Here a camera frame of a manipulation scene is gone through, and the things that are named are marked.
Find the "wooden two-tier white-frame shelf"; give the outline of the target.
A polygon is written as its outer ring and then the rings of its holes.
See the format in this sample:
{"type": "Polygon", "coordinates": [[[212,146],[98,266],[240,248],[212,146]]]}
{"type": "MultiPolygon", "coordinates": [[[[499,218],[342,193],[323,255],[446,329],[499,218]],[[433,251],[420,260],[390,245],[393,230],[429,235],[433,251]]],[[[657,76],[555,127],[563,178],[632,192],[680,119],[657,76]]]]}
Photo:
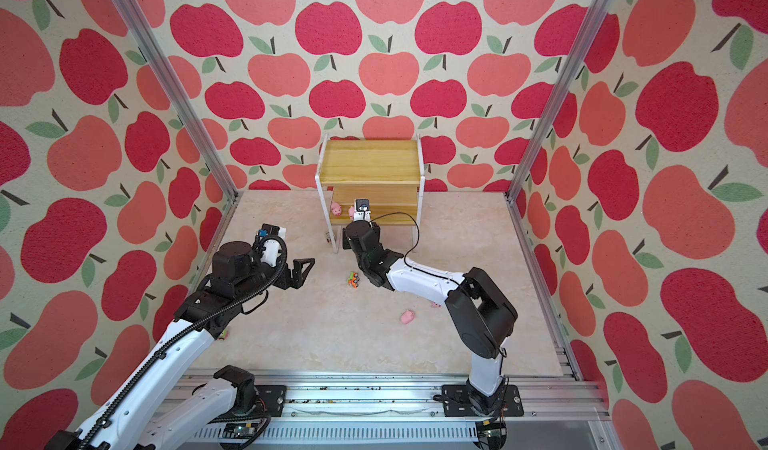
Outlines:
{"type": "Polygon", "coordinates": [[[426,183],[421,139],[333,140],[325,137],[315,172],[331,246],[342,246],[342,228],[356,199],[368,199],[371,217],[381,225],[421,225],[426,183]],[[334,216],[331,204],[342,206],[334,216]]]}

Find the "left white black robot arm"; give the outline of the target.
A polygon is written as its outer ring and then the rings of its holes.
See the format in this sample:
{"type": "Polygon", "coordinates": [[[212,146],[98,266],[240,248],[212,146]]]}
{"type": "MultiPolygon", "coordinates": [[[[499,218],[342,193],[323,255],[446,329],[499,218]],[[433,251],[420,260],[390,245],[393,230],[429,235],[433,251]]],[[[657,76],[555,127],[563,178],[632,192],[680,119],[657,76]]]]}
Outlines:
{"type": "Polygon", "coordinates": [[[185,401],[155,415],[191,364],[221,336],[246,302],[271,287],[303,286],[312,258],[288,258],[278,235],[254,243],[229,242],[214,254],[211,271],[175,312],[160,341],[121,387],[74,431],[61,430],[49,449],[177,449],[210,423],[254,424],[241,448],[261,437],[282,414],[286,389],[259,386],[253,373],[226,365],[185,401]]]}

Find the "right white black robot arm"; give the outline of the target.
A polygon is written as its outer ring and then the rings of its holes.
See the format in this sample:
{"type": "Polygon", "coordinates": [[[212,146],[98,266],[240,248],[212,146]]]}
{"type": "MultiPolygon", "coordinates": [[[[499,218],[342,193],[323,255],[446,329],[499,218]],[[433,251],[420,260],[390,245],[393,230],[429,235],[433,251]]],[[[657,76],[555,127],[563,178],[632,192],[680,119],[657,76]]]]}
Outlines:
{"type": "Polygon", "coordinates": [[[518,313],[493,279],[477,267],[465,273],[449,272],[386,249],[374,222],[354,221],[343,236],[359,269],[374,286],[410,293],[447,309],[460,340],[472,353],[467,399],[481,416],[498,412],[505,392],[503,346],[518,313]]]}

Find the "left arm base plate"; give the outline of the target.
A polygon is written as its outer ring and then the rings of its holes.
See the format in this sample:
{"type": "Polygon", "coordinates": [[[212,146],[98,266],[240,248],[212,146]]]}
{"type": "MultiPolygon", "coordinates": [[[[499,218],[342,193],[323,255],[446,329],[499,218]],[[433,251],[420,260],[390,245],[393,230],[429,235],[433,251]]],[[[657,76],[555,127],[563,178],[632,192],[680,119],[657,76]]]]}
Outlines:
{"type": "Polygon", "coordinates": [[[267,415],[280,417],[285,403],[287,387],[284,385],[240,386],[236,390],[233,407],[222,414],[229,419],[260,419],[267,415]]]}

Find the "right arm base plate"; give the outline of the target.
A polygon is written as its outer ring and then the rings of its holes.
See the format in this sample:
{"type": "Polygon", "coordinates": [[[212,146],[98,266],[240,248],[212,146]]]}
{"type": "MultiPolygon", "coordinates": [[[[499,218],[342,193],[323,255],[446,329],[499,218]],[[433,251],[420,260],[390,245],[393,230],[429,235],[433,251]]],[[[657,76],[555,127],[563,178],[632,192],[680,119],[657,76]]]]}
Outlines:
{"type": "Polygon", "coordinates": [[[522,417],[525,414],[522,398],[515,385],[504,382],[491,395],[484,395],[469,383],[443,385],[433,397],[443,406],[446,417],[499,418],[522,417]]]}

